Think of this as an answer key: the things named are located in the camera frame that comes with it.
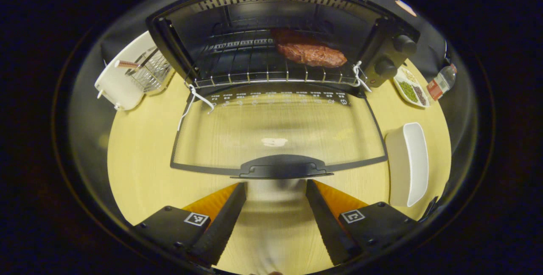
wire rack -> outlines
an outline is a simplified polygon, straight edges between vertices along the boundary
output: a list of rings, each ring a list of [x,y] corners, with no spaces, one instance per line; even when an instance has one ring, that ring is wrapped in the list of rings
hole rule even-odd
[[[196,88],[260,82],[320,82],[357,86],[353,64],[338,68],[312,67],[286,59],[277,52],[270,34],[289,28],[341,50],[333,27],[326,22],[300,18],[250,18],[217,24],[194,60]]]
[[[128,70],[126,74],[147,95],[155,95],[164,90],[174,71],[157,47],[143,53],[136,64],[141,67]]]

white string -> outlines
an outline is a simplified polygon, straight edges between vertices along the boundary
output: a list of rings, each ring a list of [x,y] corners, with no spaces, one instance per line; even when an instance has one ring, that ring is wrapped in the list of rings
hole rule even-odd
[[[190,103],[188,104],[187,110],[185,111],[183,116],[181,116],[181,119],[179,120],[179,124],[177,125],[177,130],[178,131],[181,129],[181,122],[183,121],[183,118],[185,118],[185,116],[187,116],[188,111],[190,110],[190,107],[192,106],[192,103],[194,102],[195,97],[198,97],[198,99],[204,101],[205,103],[207,103],[211,107],[211,110],[209,112],[207,112],[208,115],[213,110],[215,110],[215,106],[211,102],[209,102],[206,98],[204,98],[201,95],[199,95],[198,93],[196,93],[196,89],[194,88],[194,86],[192,86],[192,84],[189,84],[188,87],[190,88],[190,92],[192,93],[192,99],[190,100]]]
[[[355,86],[355,87],[359,87],[360,85],[362,85],[362,86],[364,86],[364,88],[365,88],[368,92],[371,93],[372,90],[371,90],[371,89],[368,87],[368,85],[366,85],[366,83],[365,83],[364,81],[362,81],[362,80],[359,78],[359,76],[358,76],[359,72],[362,71],[362,69],[360,68],[360,65],[361,65],[361,64],[362,64],[362,62],[361,62],[361,61],[358,61],[358,62],[356,63],[356,65],[353,66],[353,72],[355,73],[355,78],[356,78],[356,81],[357,81],[357,84],[354,85],[354,86]]]

seasoning bottle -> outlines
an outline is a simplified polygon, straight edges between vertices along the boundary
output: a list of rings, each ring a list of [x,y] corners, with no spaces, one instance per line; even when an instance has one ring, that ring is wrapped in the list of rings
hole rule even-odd
[[[426,88],[428,89],[428,93],[430,93],[432,98],[437,101],[444,93],[451,89],[455,81],[456,66],[454,66],[454,64],[450,64],[449,66],[442,68],[436,78],[434,78],[428,84],[428,86],[426,86]]]

oven rack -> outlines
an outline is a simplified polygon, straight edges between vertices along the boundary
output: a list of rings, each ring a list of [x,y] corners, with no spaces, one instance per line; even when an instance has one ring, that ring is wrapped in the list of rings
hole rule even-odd
[[[317,20],[268,17],[217,24],[185,77],[185,86],[190,75],[196,88],[262,82],[359,85],[352,61],[339,68],[324,68],[288,60],[275,49],[270,35],[273,28],[289,28],[341,47],[332,39],[332,25]]]

wooden tabletop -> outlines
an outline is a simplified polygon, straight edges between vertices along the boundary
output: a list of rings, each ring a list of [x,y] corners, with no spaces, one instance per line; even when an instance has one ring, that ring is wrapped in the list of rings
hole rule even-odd
[[[419,70],[409,60],[406,64],[417,81],[426,86]],[[107,169],[118,207],[132,224],[140,223],[165,205],[182,208],[241,181],[170,168],[177,126],[188,94],[182,78],[175,74],[164,93],[145,97],[133,110],[116,114],[109,137]],[[442,109],[434,101],[426,109],[408,104],[392,81],[367,93],[367,99],[384,137],[409,122],[418,122],[423,128],[429,161],[427,192],[412,207],[395,206],[405,215],[419,219],[428,203],[442,194],[451,168],[451,144]],[[349,96],[353,107],[359,101]],[[198,147],[202,153],[209,150]],[[389,201],[388,161],[334,173],[315,180],[368,204]],[[240,274],[280,271],[297,275],[333,267],[305,198],[303,180],[248,180],[247,189],[247,201],[218,269]]]

